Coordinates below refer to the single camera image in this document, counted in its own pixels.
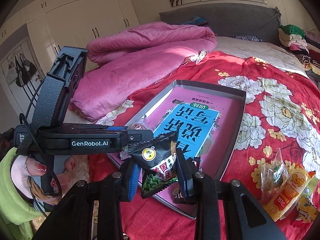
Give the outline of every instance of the metal bolt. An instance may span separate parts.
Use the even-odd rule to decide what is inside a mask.
[[[112,174],[112,177],[113,178],[115,178],[115,179],[119,179],[119,178],[121,178],[121,173],[120,172],[114,172],[113,174]]]
[[[241,185],[241,182],[237,179],[233,179],[231,181],[231,184],[232,184],[232,186],[239,187]]]
[[[83,180],[83,179],[78,180],[78,181],[76,182],[76,185],[77,185],[78,187],[83,187],[85,184],[86,184],[86,181]]]
[[[197,171],[197,172],[195,173],[195,176],[196,176],[196,178],[198,178],[198,179],[202,179],[202,178],[204,177],[204,173],[203,173],[203,172],[200,172],[200,171]]]

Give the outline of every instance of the red nail polish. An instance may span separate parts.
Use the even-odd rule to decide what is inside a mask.
[[[44,164],[38,163],[37,164],[37,170],[38,171],[43,171],[43,172],[47,172],[47,167]]]

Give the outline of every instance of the pink blanket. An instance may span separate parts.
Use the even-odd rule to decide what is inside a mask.
[[[202,49],[211,52],[216,44],[210,28],[163,22],[93,40],[87,45],[88,58],[102,67],[85,74],[69,109],[97,120],[116,109],[134,91],[172,72],[185,57]]]

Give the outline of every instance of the bed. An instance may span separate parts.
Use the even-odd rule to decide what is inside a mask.
[[[170,24],[180,24],[194,15],[204,16],[212,29],[223,36],[216,37],[217,46],[208,50],[204,57],[187,57],[178,68],[139,88],[116,109],[90,122],[126,124],[153,96],[175,79],[234,87],[246,90],[247,101],[235,150],[222,180],[229,182],[234,178],[239,179],[259,199],[261,167],[263,164],[270,165],[278,148],[288,170],[294,169],[297,163],[302,164],[308,171],[316,171],[319,178],[320,92],[305,75],[298,60],[277,46],[275,37],[280,25],[280,12],[246,4],[211,4],[181,8],[160,15],[164,22]],[[169,20],[169,16],[174,17],[174,21]],[[222,20],[216,24],[216,19],[226,16],[224,24]],[[254,28],[252,21],[256,19],[258,22]],[[256,35],[269,42],[230,38],[233,35]],[[108,64],[103,68],[110,71]],[[76,118],[73,113],[68,113],[65,122]],[[116,171],[104,154],[90,156],[89,166],[92,181],[101,180]],[[318,208],[319,193],[318,185],[313,195],[313,203]],[[140,190],[131,203],[121,203],[121,215],[123,230],[132,240],[193,239],[194,236],[195,221],[153,198],[142,199]],[[292,212],[286,219],[277,221],[289,240],[302,239],[310,227],[310,224],[292,227],[290,224],[296,215]],[[220,217],[223,217],[221,206]],[[225,226],[221,222],[222,239],[226,239]]]

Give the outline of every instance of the gray headboard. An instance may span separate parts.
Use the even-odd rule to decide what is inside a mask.
[[[212,3],[160,13],[163,22],[179,25],[194,16],[204,17],[218,36],[258,36],[265,42],[281,45],[278,28],[281,13],[275,9],[244,3]]]

